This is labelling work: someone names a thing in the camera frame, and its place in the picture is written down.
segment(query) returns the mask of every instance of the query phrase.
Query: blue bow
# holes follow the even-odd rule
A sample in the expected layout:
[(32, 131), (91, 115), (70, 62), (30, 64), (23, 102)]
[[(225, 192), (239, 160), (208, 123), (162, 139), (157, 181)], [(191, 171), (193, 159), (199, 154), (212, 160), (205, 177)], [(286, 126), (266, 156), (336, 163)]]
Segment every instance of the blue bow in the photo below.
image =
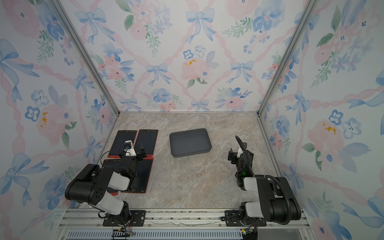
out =
[(40, 77), (36, 73), (32, 72), (33, 64), (24, 65), (24, 64), (14, 63), (8, 60), (8, 59), (18, 58), (18, 57), (19, 57), (19, 54), (16, 52), (16, 49), (12, 46), (12, 44), (4, 38), (0, 39), (0, 67), (15, 84), (15, 86), (12, 89), (12, 100), (14, 103), (16, 102), (17, 98), (20, 100), (23, 100), (22, 96), (20, 95), (19, 89), (17, 88), (17, 84), (19, 84), (19, 77), (17, 76), (17, 74), (12, 68), (2, 63), (2, 61), (5, 61), (10, 66), (16, 68), (17, 70), (25, 74), (28, 74), (30, 76)]
[(165, 63), (162, 63), (160, 64), (159, 66), (152, 66), (152, 65), (147, 65), (145, 67), (145, 69), (147, 70), (147, 72), (151, 73), (153, 72), (153, 74), (155, 75), (155, 78), (150, 81), (148, 83), (148, 85), (151, 85), (153, 86), (153, 84), (155, 83), (156, 80), (159, 79), (159, 74), (161, 76), (161, 78), (166, 81), (168, 84), (170, 84), (169, 80), (171, 80), (171, 78), (167, 77), (166, 75), (164, 75), (163, 73), (166, 73), (168, 72), (167, 70), (167, 65)]
[(248, 73), (246, 73), (245, 70), (246, 70), (246, 69), (247, 69), (247, 70), (251, 70), (251, 69), (253, 68), (253, 64), (254, 64), (253, 61), (249, 61), (249, 62), (247, 62), (247, 63), (242, 63), (242, 64), (240, 64), (240, 63), (234, 63), (234, 64), (232, 64), (232, 65), (231, 65), (231, 69), (232, 69), (232, 70), (236, 70), (236, 69), (237, 69), (237, 73), (236, 73), (236, 76), (235, 76), (234, 78), (229, 79), (229, 80), (227, 81), (227, 83), (231, 83), (235, 78), (240, 77), (240, 75), (241, 75), (241, 71), (242, 71), (241, 69), (243, 69), (243, 76), (244, 76), (245, 80), (246, 80), (247, 82), (249, 82), (249, 78), (251, 78), (252, 76), (249, 75)]
[(84, 93), (85, 93), (85, 96), (84, 96), (84, 104), (87, 104), (88, 103), (88, 99), (87, 99), (87, 88), (85, 87), (85, 85), (87, 85), (88, 87), (90, 88), (95, 88), (92, 84), (93, 84), (93, 81), (84, 81), (84, 79), (87, 78), (87, 75), (85, 74), (85, 71), (80, 68), (80, 71), (79, 71), (79, 76), (73, 80), (73, 83), (72, 85), (76, 88), (76, 89), (79, 89), (80, 86), (81, 88), (84, 90)]
[(96, 155), (94, 149), (98, 149), (98, 148), (102, 147), (100, 145), (100, 141), (98, 143), (96, 143), (96, 145), (93, 145), (93, 144), (95, 144), (95, 142), (96, 142), (95, 138), (93, 136), (90, 136), (88, 147), (85, 149), (84, 154), (83, 154), (84, 157), (88, 157), (89, 154), (91, 153), (93, 155), (93, 163), (95, 163), (95, 155)]
[(292, 180), (293, 178), (295, 178), (295, 179), (293, 180), (293, 182), (292, 182), (292, 191), (293, 191), (293, 193), (294, 193), (295, 195), (297, 195), (297, 193), (296, 193), (296, 186), (297, 186), (298, 189), (302, 189), (302, 188), (304, 187), (304, 182), (303, 182), (303, 180), (299, 177), (299, 175), (297, 174), (297, 172), (296, 172), (296, 168), (295, 168), (295, 166), (294, 166), (293, 163), (291, 163), (291, 164), (289, 165), (289, 169), (290, 169), (291, 172), (292, 172), (290, 175), (287, 175), (284, 171), (282, 171), (282, 172), (283, 172), (283, 175), (284, 175), (285, 177), (287, 177), (289, 180)]
[(303, 107), (303, 111), (306, 112), (311, 107), (311, 101), (306, 100), (303, 97), (303, 94), (300, 90), (296, 91), (295, 98), (298, 101), (293, 107), (290, 107), (290, 106), (285, 106), (285, 107), (286, 107), (286, 111), (288, 111), (289, 109), (292, 109), (292, 110), (298, 109), (296, 114), (296, 125), (297, 125), (297, 121), (301, 122), (301, 107)]
[[(376, 83), (378, 85), (384, 86), (384, 70), (382, 70), (381, 73), (379, 73), (379, 75), (377, 76)], [(384, 103), (384, 91), (379, 93), (376, 97), (369, 100), (368, 102), (364, 102), (363, 100), (360, 100), (360, 99), (352, 99), (352, 100), (349, 100), (348, 102), (351, 103), (351, 105), (349, 106), (349, 109), (360, 106), (360, 105), (364, 105), (364, 104), (370, 107), (377, 107)], [(383, 135), (383, 134), (384, 134), (384, 115), (381, 118), (381, 129), (380, 129), (380, 135)]]
[(93, 39), (94, 37), (97, 35), (98, 31), (97, 31), (97, 27), (98, 26), (100, 28), (100, 30), (107, 36), (109, 37), (111, 40), (115, 41), (115, 39), (113, 39), (113, 37), (111, 36), (112, 34), (114, 34), (115, 32), (114, 31), (111, 31), (111, 30), (108, 30), (106, 29), (105, 27), (103, 27), (100, 23), (98, 23), (97, 21), (99, 22), (102, 22), (102, 23), (105, 23), (107, 22), (105, 20), (105, 15), (104, 15), (104, 12), (103, 10), (101, 10), (100, 8), (95, 8), (95, 10), (93, 10), (93, 12), (83, 12), (83, 11), (77, 11), (75, 12), (75, 15), (77, 17), (77, 19), (81, 22), (81, 23), (86, 23), (89, 21), (89, 25), (91, 26), (91, 29), (92, 29), (92, 34), (89, 38), (88, 38), (88, 43), (92, 43), (93, 44)]
[(206, 108), (205, 106), (208, 106), (208, 103), (209, 101), (208, 100), (203, 100), (203, 101), (192, 101), (191, 102), (191, 105), (192, 106), (196, 106), (196, 112), (198, 112), (200, 110), (200, 107), (203, 109), (203, 111), (207, 112), (209, 111), (208, 108)]
[(23, 194), (23, 206), (25, 206), (26, 202), (28, 200), (32, 200), (31, 196), (29, 195), (28, 192), (28, 186), (29, 186), (29, 180), (26, 177), (22, 176), (17, 176), (15, 177), (16, 174), (31, 174), (31, 173), (38, 173), (41, 171), (44, 171), (48, 169), (49, 167), (43, 167), (44, 160), (42, 160), (39, 164), (22, 170), (24, 167), (26, 167), (29, 163), (31, 162), (31, 158), (28, 157), (24, 153), (18, 153), (14, 156), (12, 160), (12, 168), (8, 169), (8, 172), (5, 174), (5, 176), (0, 177), (0, 189), (1, 192), (0, 194), (6, 193), (9, 188), (11, 187), (12, 180), (22, 186), (25, 189), (25, 192)]
[(211, 23), (213, 22), (214, 17), (215, 17), (215, 10), (213, 8), (208, 8), (204, 12), (188, 11), (187, 21), (189, 23), (193, 23), (194, 21), (196, 21), (196, 28), (195, 28), (195, 34), (189, 36), (185, 42), (191, 44), (193, 37), (200, 33), (201, 25), (203, 26), (204, 32), (207, 35), (207, 37), (211, 41), (213, 41), (212, 34), (215, 34), (216, 32), (210, 29), (204, 21)]
[(134, 108), (140, 112), (141, 107), (136, 106), (137, 100), (136, 98), (130, 98), (130, 99), (119, 99), (119, 102), (121, 104), (127, 104), (127, 109), (125, 111), (130, 110), (131, 108)]

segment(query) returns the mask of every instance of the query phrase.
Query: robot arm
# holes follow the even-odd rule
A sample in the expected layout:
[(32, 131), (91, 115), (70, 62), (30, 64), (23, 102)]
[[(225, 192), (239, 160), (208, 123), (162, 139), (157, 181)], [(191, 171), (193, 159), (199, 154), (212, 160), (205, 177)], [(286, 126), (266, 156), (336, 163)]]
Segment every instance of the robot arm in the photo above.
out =
[(253, 153), (242, 142), (238, 152), (231, 149), (228, 160), (236, 164), (237, 185), (242, 190), (257, 192), (259, 202), (243, 202), (239, 207), (240, 220), (244, 224), (252, 224), (257, 220), (288, 224), (290, 220), (299, 220), (301, 210), (293, 192), (284, 177), (270, 175), (254, 175), (252, 172)]

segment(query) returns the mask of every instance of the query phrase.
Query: green leaf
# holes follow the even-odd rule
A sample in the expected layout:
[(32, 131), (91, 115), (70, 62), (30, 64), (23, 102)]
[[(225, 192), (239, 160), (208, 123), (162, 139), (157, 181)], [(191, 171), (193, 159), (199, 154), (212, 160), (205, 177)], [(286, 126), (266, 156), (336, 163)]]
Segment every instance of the green leaf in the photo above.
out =
[(194, 84), (195, 84), (195, 80), (194, 79), (189, 80), (188, 84), (187, 84), (187, 88), (192, 87)]
[(119, 8), (121, 8), (123, 11), (132, 13), (131, 8), (129, 7), (129, 5), (126, 1), (115, 0), (115, 2), (119, 5)]
[(68, 135), (68, 133), (64, 132), (61, 135), (61, 139), (62, 139), (64, 145), (67, 147), (67, 149), (69, 149), (69, 147), (70, 147), (70, 136)]
[(66, 125), (65, 125), (65, 129), (67, 129), (67, 130), (71, 130), (71, 129), (73, 129), (74, 127), (76, 127), (76, 123), (77, 123), (77, 122), (71, 122), (71, 125), (72, 125), (71, 127), (70, 127), (68, 124), (66, 124)]
[(127, 18), (124, 20), (125, 30), (128, 30), (134, 22), (135, 20), (133, 19), (133, 15), (128, 15)]
[(314, 145), (312, 143), (306, 143), (301, 148), (307, 152), (313, 152), (314, 151)]
[(315, 162), (316, 162), (317, 167), (318, 167), (318, 168), (320, 169), (320, 171), (321, 171), (321, 163), (322, 163), (322, 162), (317, 161), (317, 159), (318, 159), (320, 156), (321, 156), (321, 152), (320, 152), (320, 151), (317, 151), (317, 152), (315, 153)]
[(337, 27), (340, 24), (341, 20), (341, 12), (339, 9), (339, 6), (336, 6), (335, 13), (333, 14), (332, 22), (331, 22), (331, 28), (334, 32), (336, 32)]
[(316, 47), (328, 43), (328, 42), (332, 39), (333, 36), (334, 36), (333, 33), (329, 33), (329, 34), (325, 35), (324, 37), (322, 37), (322, 38), (320, 39), (320, 41), (317, 43), (317, 46), (316, 46)]

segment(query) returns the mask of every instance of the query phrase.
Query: floral wallpaper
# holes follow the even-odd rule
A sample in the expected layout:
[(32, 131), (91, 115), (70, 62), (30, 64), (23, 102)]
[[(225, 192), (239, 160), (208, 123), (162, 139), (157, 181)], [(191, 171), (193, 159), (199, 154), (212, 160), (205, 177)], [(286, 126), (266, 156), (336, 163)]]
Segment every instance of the floral wallpaper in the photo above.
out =
[(0, 238), (51, 239), (116, 116), (46, 1), (0, 6)]
[(383, 11), (320, 0), (263, 115), (317, 240), (384, 239)]
[(307, 0), (61, 3), (121, 111), (255, 111)]

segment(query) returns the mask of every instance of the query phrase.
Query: mounting plate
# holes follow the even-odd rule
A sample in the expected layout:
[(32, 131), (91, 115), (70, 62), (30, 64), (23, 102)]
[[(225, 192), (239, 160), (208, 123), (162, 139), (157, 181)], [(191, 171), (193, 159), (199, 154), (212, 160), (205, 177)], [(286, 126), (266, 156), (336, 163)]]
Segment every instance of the mounting plate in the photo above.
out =
[[(224, 214), (225, 214), (225, 217), (230, 217), (230, 216), (236, 214), (234, 217), (227, 219), (225, 221), (225, 225), (227, 227), (250, 227), (250, 225), (244, 225), (240, 221), (239, 210), (226, 210), (226, 211), (224, 211)], [(259, 221), (258, 225), (259, 225), (259, 227), (265, 227), (266, 222), (265, 221)]]
[[(145, 210), (130, 210), (129, 211), (133, 215), (133, 220), (130, 227), (142, 227), (144, 226), (144, 220), (145, 220)], [(103, 222), (104, 227), (118, 227), (119, 225), (116, 223), (112, 223), (111, 219), (104, 219)]]

